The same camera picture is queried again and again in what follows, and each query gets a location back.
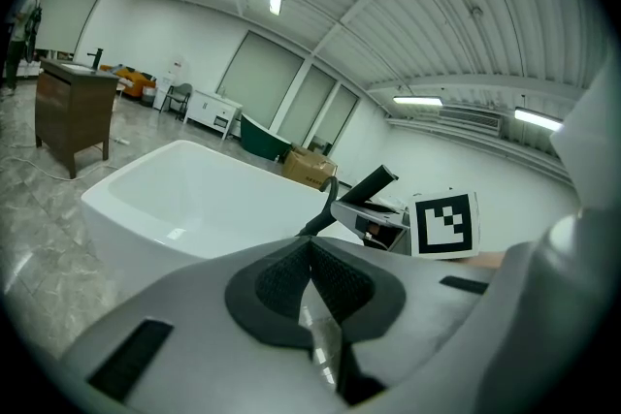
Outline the white roller blind window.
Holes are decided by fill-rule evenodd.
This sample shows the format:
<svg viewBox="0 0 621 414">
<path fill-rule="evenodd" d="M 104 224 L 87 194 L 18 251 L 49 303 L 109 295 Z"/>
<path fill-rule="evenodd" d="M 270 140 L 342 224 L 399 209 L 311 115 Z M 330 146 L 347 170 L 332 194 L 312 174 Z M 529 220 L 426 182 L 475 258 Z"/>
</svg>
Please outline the white roller blind window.
<svg viewBox="0 0 621 414">
<path fill-rule="evenodd" d="M 242 112 L 269 128 L 303 58 L 248 31 L 216 93 L 242 106 Z"/>
<path fill-rule="evenodd" d="M 285 140 L 302 145 L 336 81 L 312 65 L 278 128 Z"/>
<path fill-rule="evenodd" d="M 347 88 L 340 86 L 328 107 L 318 129 L 311 139 L 309 150 L 328 156 L 353 112 L 358 98 Z"/>
<path fill-rule="evenodd" d="M 98 0 L 41 0 L 36 49 L 74 53 Z"/>
</svg>

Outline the person's right forearm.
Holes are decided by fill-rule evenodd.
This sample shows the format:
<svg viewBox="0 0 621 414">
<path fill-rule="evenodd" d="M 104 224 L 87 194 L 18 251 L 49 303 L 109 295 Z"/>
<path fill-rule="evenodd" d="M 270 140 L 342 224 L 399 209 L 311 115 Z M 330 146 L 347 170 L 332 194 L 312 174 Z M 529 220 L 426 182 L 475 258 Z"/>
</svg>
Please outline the person's right forearm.
<svg viewBox="0 0 621 414">
<path fill-rule="evenodd" d="M 481 252 L 476 256 L 462 258 L 459 263 L 473 267 L 497 269 L 501 266 L 505 256 L 505 252 Z"/>
</svg>

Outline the grey folding chair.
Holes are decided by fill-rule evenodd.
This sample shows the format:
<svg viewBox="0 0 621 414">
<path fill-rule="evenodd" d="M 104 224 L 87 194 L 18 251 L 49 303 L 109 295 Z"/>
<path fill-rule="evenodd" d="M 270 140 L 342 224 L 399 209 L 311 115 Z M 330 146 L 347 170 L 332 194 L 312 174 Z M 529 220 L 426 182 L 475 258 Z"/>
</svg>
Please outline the grey folding chair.
<svg viewBox="0 0 621 414">
<path fill-rule="evenodd" d="M 164 96 L 160 110 L 164 111 L 166 107 L 170 107 L 173 103 L 176 103 L 179 106 L 174 110 L 176 113 L 176 120 L 184 120 L 192 92 L 193 87 L 189 83 L 170 85 Z"/>
</svg>

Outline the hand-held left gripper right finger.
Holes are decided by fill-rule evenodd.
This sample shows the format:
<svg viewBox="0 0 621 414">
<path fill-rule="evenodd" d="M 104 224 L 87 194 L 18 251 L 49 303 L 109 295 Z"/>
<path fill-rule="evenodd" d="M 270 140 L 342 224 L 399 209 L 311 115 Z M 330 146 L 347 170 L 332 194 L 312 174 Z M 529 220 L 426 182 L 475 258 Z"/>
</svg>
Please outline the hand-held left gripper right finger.
<svg viewBox="0 0 621 414">
<path fill-rule="evenodd" d="M 443 348 L 494 273 L 486 264 L 317 241 L 310 247 L 313 360 L 347 404 L 372 398 Z"/>
</svg>

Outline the person's white top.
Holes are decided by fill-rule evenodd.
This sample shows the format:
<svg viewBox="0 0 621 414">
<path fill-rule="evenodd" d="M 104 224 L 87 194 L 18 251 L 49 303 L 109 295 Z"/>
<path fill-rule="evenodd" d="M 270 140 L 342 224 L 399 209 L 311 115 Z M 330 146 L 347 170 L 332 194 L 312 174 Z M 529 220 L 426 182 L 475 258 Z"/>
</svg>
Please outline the person's white top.
<svg viewBox="0 0 621 414">
<path fill-rule="evenodd" d="M 605 63 L 551 143 L 583 207 L 621 208 L 621 60 Z"/>
</svg>

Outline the dark green bathtub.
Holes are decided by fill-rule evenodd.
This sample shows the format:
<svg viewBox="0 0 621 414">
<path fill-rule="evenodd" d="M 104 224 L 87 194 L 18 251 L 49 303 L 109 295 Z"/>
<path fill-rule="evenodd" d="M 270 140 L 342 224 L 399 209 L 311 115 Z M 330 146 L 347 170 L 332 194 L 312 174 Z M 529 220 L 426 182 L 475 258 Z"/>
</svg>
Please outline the dark green bathtub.
<svg viewBox="0 0 621 414">
<path fill-rule="evenodd" d="M 247 152 L 273 162 L 283 161 L 292 148 L 291 142 L 273 134 L 245 113 L 241 115 L 241 144 Z"/>
</svg>

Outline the brown wooden vanity cabinet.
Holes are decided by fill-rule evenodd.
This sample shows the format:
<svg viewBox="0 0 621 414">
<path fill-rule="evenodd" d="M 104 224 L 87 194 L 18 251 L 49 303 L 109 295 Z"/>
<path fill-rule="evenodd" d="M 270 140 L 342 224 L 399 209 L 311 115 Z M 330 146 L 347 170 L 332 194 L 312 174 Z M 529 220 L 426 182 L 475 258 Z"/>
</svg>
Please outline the brown wooden vanity cabinet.
<svg viewBox="0 0 621 414">
<path fill-rule="evenodd" d="M 77 177 L 75 155 L 102 146 L 109 158 L 110 131 L 118 77 L 73 62 L 44 58 L 37 78 L 35 145 L 47 146 Z"/>
</svg>

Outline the white bathtub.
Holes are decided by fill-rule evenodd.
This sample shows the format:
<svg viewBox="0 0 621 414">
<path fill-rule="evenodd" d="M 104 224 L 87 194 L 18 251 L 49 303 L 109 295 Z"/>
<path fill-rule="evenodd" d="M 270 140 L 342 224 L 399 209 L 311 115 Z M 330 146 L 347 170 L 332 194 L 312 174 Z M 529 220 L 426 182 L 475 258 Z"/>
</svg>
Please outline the white bathtub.
<svg viewBox="0 0 621 414">
<path fill-rule="evenodd" d="M 81 197 L 96 256 L 127 299 L 166 274 L 288 239 L 328 195 L 189 141 L 157 148 Z"/>
</svg>

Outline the brown cardboard box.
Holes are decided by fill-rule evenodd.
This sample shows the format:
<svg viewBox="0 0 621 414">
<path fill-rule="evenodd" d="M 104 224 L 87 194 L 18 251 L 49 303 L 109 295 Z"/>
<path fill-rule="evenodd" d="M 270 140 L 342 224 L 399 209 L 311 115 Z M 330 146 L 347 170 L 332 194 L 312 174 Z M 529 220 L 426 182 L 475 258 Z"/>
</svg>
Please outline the brown cardboard box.
<svg viewBox="0 0 621 414">
<path fill-rule="evenodd" d="M 282 175 L 308 187 L 319 189 L 331 176 L 337 174 L 338 166 L 328 157 L 293 145 L 287 152 Z"/>
</svg>

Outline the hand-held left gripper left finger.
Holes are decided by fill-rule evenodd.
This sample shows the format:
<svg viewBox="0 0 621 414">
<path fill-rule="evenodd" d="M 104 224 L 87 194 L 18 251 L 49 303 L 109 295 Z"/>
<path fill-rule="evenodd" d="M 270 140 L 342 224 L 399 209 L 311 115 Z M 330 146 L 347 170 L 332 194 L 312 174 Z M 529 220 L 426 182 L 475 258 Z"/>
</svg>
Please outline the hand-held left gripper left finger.
<svg viewBox="0 0 621 414">
<path fill-rule="evenodd" d="M 100 318 L 61 363 L 83 382 L 144 322 L 171 331 L 120 403 L 128 410 L 345 410 L 304 349 L 270 346 L 244 331 L 225 288 L 245 266 L 284 248 L 266 243 L 174 271 Z"/>
</svg>

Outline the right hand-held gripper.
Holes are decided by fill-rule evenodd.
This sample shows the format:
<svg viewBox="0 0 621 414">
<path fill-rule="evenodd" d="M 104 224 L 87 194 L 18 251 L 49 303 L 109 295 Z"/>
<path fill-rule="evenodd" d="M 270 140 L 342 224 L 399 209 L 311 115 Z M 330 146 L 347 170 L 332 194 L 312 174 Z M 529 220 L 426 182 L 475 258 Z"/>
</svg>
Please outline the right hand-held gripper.
<svg viewBox="0 0 621 414">
<path fill-rule="evenodd" d="M 412 257 L 472 257 L 479 253 L 478 198 L 474 191 L 412 196 L 406 208 L 331 204 L 331 215 L 363 244 Z"/>
</svg>

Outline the white cabinet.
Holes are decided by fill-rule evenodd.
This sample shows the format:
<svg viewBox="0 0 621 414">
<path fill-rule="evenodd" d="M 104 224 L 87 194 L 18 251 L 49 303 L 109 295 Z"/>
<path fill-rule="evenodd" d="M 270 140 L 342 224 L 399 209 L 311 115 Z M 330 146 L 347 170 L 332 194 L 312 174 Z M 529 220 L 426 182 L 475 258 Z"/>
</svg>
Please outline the white cabinet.
<svg viewBox="0 0 621 414">
<path fill-rule="evenodd" d="M 242 111 L 242 105 L 213 92 L 194 90 L 183 123 L 194 121 L 221 133 L 224 141 Z"/>
</svg>

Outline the orange sofa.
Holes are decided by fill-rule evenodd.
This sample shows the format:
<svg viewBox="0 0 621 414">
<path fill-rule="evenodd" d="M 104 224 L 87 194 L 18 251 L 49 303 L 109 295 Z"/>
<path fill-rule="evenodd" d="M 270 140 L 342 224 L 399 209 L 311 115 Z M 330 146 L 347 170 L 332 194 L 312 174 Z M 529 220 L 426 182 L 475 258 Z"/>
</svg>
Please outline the orange sofa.
<svg viewBox="0 0 621 414">
<path fill-rule="evenodd" d="M 156 82 L 150 77 L 124 65 L 100 65 L 99 69 L 116 75 L 122 93 L 131 98 L 141 98 L 144 88 L 156 87 Z"/>
</svg>

